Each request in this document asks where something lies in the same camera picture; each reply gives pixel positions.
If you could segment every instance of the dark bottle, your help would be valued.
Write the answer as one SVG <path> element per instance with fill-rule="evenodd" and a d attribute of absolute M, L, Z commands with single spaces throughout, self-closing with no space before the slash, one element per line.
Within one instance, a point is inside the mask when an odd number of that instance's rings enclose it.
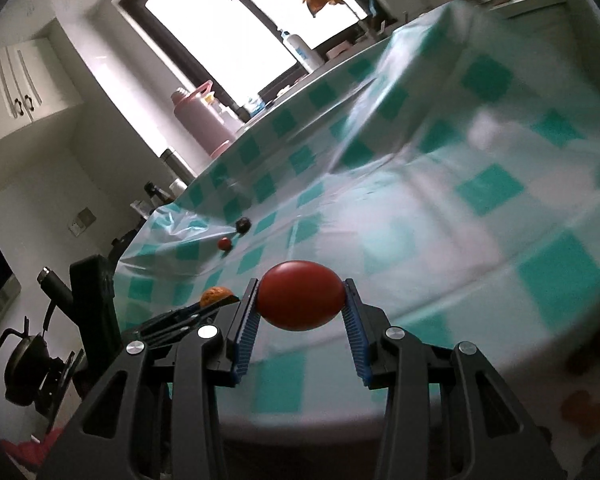
<path fill-rule="evenodd" d="M 151 199 L 151 203 L 154 207 L 160 207 L 161 205 L 167 205 L 173 202 L 173 197 L 169 193 L 156 186 L 151 181 L 144 184 L 144 191 L 149 196 L 149 199 Z"/>

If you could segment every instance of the black metal bracket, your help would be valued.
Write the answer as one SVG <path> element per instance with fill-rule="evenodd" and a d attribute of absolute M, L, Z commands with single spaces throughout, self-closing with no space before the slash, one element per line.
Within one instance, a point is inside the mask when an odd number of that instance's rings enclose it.
<path fill-rule="evenodd" d="M 246 371 L 257 284 L 250 281 L 241 301 L 181 309 L 135 330 L 142 338 L 86 397 L 39 480 L 158 480 L 165 471 L 173 480 L 226 480 L 215 387 L 235 386 Z M 377 480 L 428 478 L 432 383 L 440 385 L 449 479 L 564 480 L 542 434 L 475 345 L 423 344 L 364 305 L 351 280 L 345 286 L 370 349 L 366 382 L 389 389 Z"/>

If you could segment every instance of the small red ball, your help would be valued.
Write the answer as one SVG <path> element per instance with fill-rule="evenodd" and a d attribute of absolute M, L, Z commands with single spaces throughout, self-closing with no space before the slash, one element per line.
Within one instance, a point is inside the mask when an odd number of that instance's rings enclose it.
<path fill-rule="evenodd" d="M 335 272 L 315 262 L 296 260 L 265 272 L 256 308 L 273 326 L 296 332 L 329 322 L 344 301 L 344 284 Z"/>
<path fill-rule="evenodd" d="M 231 240 L 229 240 L 229 238 L 227 238 L 226 236 L 218 240 L 218 249 L 220 249 L 221 251 L 230 251 L 232 248 L 233 245 L 231 243 Z"/>

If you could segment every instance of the electrical outlet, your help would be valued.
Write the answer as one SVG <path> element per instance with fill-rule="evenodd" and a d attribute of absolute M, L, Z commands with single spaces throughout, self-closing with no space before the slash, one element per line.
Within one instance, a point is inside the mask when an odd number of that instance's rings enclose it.
<path fill-rule="evenodd" d="M 87 227 L 96 221 L 96 216 L 91 212 L 88 207 L 85 207 L 78 215 L 69 223 L 69 231 L 75 237 L 80 236 L 86 231 Z"/>

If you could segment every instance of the plastic tablecloth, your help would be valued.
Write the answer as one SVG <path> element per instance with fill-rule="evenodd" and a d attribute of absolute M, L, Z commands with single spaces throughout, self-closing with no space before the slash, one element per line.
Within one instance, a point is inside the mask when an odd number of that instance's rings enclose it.
<path fill-rule="evenodd" d="M 239 295 L 285 260 L 353 278 L 424 342 L 471 340 L 515 370 L 600 304 L 600 95 L 483 10 L 432 10 L 272 110 L 151 216 L 116 269 L 120 326 L 213 285 Z M 250 372 L 218 390 L 221 420 L 245 428 L 346 428 L 384 400 L 341 317 L 304 333 L 263 321 Z"/>

